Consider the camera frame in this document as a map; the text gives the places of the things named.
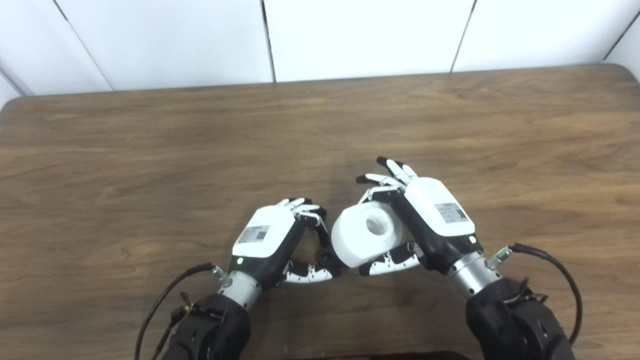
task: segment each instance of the hole in white object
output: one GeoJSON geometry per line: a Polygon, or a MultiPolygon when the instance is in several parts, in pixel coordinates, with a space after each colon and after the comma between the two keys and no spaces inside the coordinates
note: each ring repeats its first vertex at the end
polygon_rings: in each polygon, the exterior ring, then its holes
{"type": "Polygon", "coordinates": [[[373,235],[383,235],[387,232],[388,224],[384,218],[377,214],[371,214],[367,217],[367,229],[373,235]]]}

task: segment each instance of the black cable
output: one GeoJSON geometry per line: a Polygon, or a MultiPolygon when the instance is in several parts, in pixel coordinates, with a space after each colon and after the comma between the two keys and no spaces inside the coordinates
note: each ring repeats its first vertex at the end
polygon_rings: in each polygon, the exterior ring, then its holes
{"type": "Polygon", "coordinates": [[[510,246],[509,249],[511,249],[513,252],[520,252],[522,254],[533,255],[538,258],[547,260],[548,262],[552,263],[558,270],[560,270],[560,272],[564,275],[564,278],[569,283],[569,286],[571,287],[571,291],[573,292],[573,296],[575,297],[575,325],[573,326],[573,331],[571,333],[571,336],[569,337],[569,342],[573,344],[575,340],[578,338],[578,334],[580,334],[580,327],[582,327],[583,308],[582,308],[582,295],[580,294],[578,285],[575,283],[575,280],[573,280],[573,276],[571,276],[571,274],[569,273],[569,270],[567,270],[564,267],[564,265],[562,265],[562,263],[558,261],[556,258],[547,254],[547,252],[537,249],[535,247],[516,243],[514,246],[510,246]]]}
{"type": "Polygon", "coordinates": [[[164,343],[166,343],[166,340],[169,338],[169,334],[171,334],[172,328],[173,326],[169,325],[166,327],[166,330],[164,330],[164,334],[162,334],[162,338],[160,339],[160,342],[158,343],[156,351],[154,351],[154,355],[151,357],[151,360],[156,360],[158,358],[158,355],[160,355],[160,353],[162,352],[164,343]]]}
{"type": "Polygon", "coordinates": [[[142,322],[142,326],[140,327],[140,332],[138,333],[138,339],[136,340],[136,351],[134,353],[134,360],[140,360],[140,350],[142,348],[142,339],[145,337],[145,331],[147,330],[147,327],[149,326],[149,322],[151,322],[151,318],[153,318],[154,314],[156,313],[156,311],[158,310],[158,308],[160,307],[160,304],[162,304],[162,301],[164,300],[164,298],[169,295],[169,292],[176,286],[178,285],[179,282],[181,282],[182,280],[186,279],[187,277],[196,274],[198,272],[206,272],[206,271],[211,271],[213,270],[215,266],[212,263],[206,263],[206,264],[201,264],[198,266],[194,266],[193,268],[188,269],[187,271],[185,271],[184,273],[182,273],[180,276],[176,277],[175,280],[173,280],[171,282],[171,284],[169,284],[169,286],[166,287],[166,289],[164,289],[164,291],[160,294],[160,296],[158,296],[156,302],[153,304],[153,306],[151,306],[151,310],[149,310],[149,314],[147,314],[147,317],[145,318],[145,321],[142,322]]]}

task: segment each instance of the cable connector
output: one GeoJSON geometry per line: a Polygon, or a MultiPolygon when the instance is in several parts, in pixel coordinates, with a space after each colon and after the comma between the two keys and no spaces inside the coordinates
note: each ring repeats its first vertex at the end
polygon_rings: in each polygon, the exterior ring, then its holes
{"type": "Polygon", "coordinates": [[[508,246],[505,246],[502,249],[498,250],[498,252],[496,252],[492,257],[487,259],[486,267],[489,270],[495,270],[498,268],[498,266],[500,266],[500,264],[505,262],[512,254],[513,254],[513,250],[511,250],[508,246]]]}
{"type": "Polygon", "coordinates": [[[222,286],[228,288],[231,285],[231,282],[233,280],[231,280],[231,278],[229,278],[229,276],[225,273],[224,270],[222,270],[222,268],[218,265],[216,265],[212,270],[211,273],[218,279],[218,281],[222,284],[222,286]]]}

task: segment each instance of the white cylindrical object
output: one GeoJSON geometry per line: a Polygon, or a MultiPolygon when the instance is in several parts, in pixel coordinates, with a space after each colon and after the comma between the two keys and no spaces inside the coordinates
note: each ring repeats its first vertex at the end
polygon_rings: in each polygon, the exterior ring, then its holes
{"type": "Polygon", "coordinates": [[[345,209],[331,231],[335,254],[348,267],[358,267],[400,245],[402,222],[388,205],[365,202],[345,209]]]}

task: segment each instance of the qr code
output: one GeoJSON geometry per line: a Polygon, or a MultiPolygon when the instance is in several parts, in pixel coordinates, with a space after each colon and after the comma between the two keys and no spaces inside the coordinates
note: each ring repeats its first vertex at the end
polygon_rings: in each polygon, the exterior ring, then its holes
{"type": "Polygon", "coordinates": [[[246,229],[244,229],[242,235],[240,235],[240,239],[238,239],[238,244],[261,243],[264,241],[264,238],[267,236],[267,232],[269,232],[269,226],[267,225],[247,227],[246,229]]]}

